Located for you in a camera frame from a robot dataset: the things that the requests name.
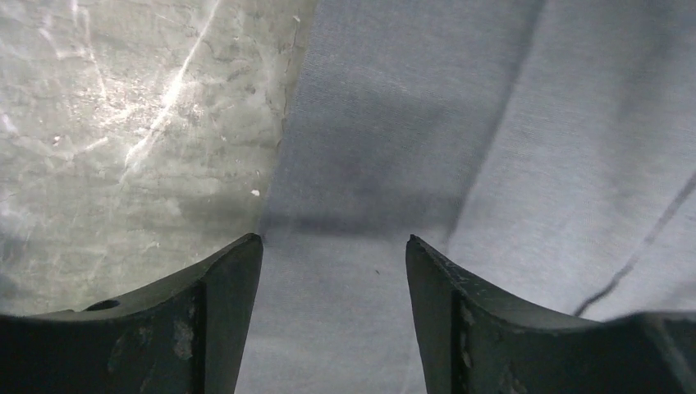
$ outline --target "gray concrete surface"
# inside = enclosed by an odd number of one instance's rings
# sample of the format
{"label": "gray concrete surface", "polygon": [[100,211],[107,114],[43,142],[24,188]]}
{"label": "gray concrete surface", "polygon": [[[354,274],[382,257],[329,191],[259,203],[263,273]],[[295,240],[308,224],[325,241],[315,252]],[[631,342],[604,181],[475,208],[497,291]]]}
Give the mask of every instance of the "gray concrete surface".
{"label": "gray concrete surface", "polygon": [[0,3],[0,311],[79,309],[254,230],[317,0]]}

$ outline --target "scratch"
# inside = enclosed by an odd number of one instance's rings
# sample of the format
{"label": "scratch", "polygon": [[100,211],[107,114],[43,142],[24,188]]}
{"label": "scratch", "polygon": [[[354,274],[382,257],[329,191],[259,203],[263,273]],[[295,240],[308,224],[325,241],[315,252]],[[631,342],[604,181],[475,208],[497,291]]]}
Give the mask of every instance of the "scratch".
{"label": "scratch", "polygon": [[75,215],[72,217],[72,223],[70,225],[70,228],[75,227],[75,223],[77,222],[77,218],[80,216],[81,208],[82,208],[82,204],[78,204],[77,208],[75,209]]}
{"label": "scratch", "polygon": [[94,64],[94,69],[97,71],[97,82],[99,83],[99,88],[101,90],[102,99],[107,99],[107,86],[104,84],[104,78],[102,77],[102,70],[99,68],[99,63],[97,63],[97,58],[94,56],[94,47],[92,46],[92,34],[89,29],[89,11],[84,8],[80,10],[82,15],[82,20],[85,23],[85,43],[87,44],[87,53],[89,55],[89,60]]}
{"label": "scratch", "polygon": [[[63,264],[62,264],[62,253],[58,252],[55,256],[53,256],[53,260],[51,260],[51,263],[49,265],[52,265],[53,267],[56,268],[55,273],[57,275],[62,274],[63,271]],[[56,284],[57,281],[50,281],[53,285]]]}
{"label": "scratch", "polygon": [[51,48],[53,48],[53,51],[56,53],[56,58],[58,60],[64,60],[69,57],[83,57],[85,55],[85,49],[84,48],[78,48],[74,51],[63,51],[58,47],[58,44],[56,43],[56,40],[53,38],[53,35],[51,34],[49,29],[53,27],[53,17],[51,15],[45,15],[43,16],[43,26],[39,28],[39,34],[43,37],[43,39],[48,42],[49,45],[51,45]]}
{"label": "scratch", "polygon": [[287,95],[287,72],[290,70],[290,64],[292,63],[292,55],[295,53],[295,45],[297,44],[297,30],[300,29],[300,18],[298,16],[293,16],[293,19],[295,20],[295,32],[292,35],[292,44],[290,46],[290,53],[288,53],[288,58],[287,58],[287,64],[285,65],[285,87],[283,88],[284,93],[285,93],[285,105],[283,107],[283,120],[285,117],[287,117],[287,109],[288,109],[288,103],[290,99],[288,98]]}
{"label": "scratch", "polygon": [[103,137],[100,138],[99,140],[94,141],[92,144],[89,144],[85,146],[83,149],[81,149],[78,153],[87,153],[95,150],[96,148],[108,144],[108,137]]}
{"label": "scratch", "polygon": [[126,153],[126,157],[125,157],[125,168],[126,169],[123,172],[123,175],[121,176],[121,180],[119,181],[119,183],[123,183],[126,176],[131,171],[138,170],[140,162],[149,156],[149,153],[152,150],[152,147],[154,146],[155,141],[163,133],[163,129],[161,126],[164,123],[165,118],[169,114],[169,111],[171,110],[172,106],[179,99],[179,96],[181,94],[181,87],[183,85],[184,75],[188,71],[191,60],[193,59],[194,55],[196,54],[196,51],[198,50],[200,44],[203,42],[203,38],[208,33],[208,29],[210,29],[210,25],[213,23],[213,19],[215,18],[215,15],[217,14],[218,7],[220,6],[221,1],[222,0],[216,0],[215,3],[213,4],[212,9],[210,10],[210,15],[208,15],[208,19],[205,21],[205,25],[204,25],[203,29],[201,30],[200,34],[198,35],[198,38],[196,39],[194,45],[191,47],[191,50],[189,51],[188,56],[186,56],[184,63],[181,65],[181,68],[179,68],[179,71],[176,73],[174,80],[171,82],[171,84],[167,88],[167,92],[164,94],[163,99],[162,99],[163,108],[159,111],[158,115],[155,117],[152,124],[150,124],[150,126],[147,130],[147,133],[145,134],[143,139],[138,141],[138,143],[136,143]]}
{"label": "scratch", "polygon": [[170,23],[172,23],[172,24],[174,24],[174,25],[185,26],[185,24],[180,23],[180,22],[172,21],[171,19],[167,18],[167,17],[164,16],[164,15],[159,15],[159,14],[157,14],[157,13],[154,14],[154,15],[155,15],[157,18],[164,19],[165,21],[170,22]]}
{"label": "scratch", "polygon": [[70,1],[70,12],[72,14],[72,24],[77,27],[77,15],[80,10],[80,4],[77,0]]}
{"label": "scratch", "polygon": [[101,256],[99,256],[99,258],[97,259],[97,262],[96,262],[96,263],[94,264],[94,266],[92,267],[92,271],[91,271],[91,272],[89,273],[89,275],[87,276],[88,281],[90,281],[90,282],[93,282],[93,281],[94,281],[94,279],[97,277],[97,272],[98,272],[98,271],[101,269],[101,267],[104,265],[104,260],[106,260],[106,259],[107,259],[107,255],[106,255],[106,254],[102,254]]}

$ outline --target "light gray cloth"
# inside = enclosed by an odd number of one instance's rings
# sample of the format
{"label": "light gray cloth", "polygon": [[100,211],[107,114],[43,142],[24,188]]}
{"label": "light gray cloth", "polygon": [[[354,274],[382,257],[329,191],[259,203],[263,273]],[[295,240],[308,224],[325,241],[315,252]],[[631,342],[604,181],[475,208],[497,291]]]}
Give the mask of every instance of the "light gray cloth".
{"label": "light gray cloth", "polygon": [[566,313],[696,309],[695,7],[321,0],[237,391],[424,393],[410,233]]}

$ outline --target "curved black edge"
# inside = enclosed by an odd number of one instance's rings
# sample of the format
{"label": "curved black edge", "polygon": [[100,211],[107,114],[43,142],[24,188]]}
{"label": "curved black edge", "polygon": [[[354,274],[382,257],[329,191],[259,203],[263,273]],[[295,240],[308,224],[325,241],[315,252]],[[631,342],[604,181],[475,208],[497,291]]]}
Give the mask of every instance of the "curved black edge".
{"label": "curved black edge", "polygon": [[233,393],[262,257],[248,234],[84,311],[0,315],[0,392]]}
{"label": "curved black edge", "polygon": [[406,247],[428,394],[696,393],[696,314],[595,323],[522,300],[417,236]]}

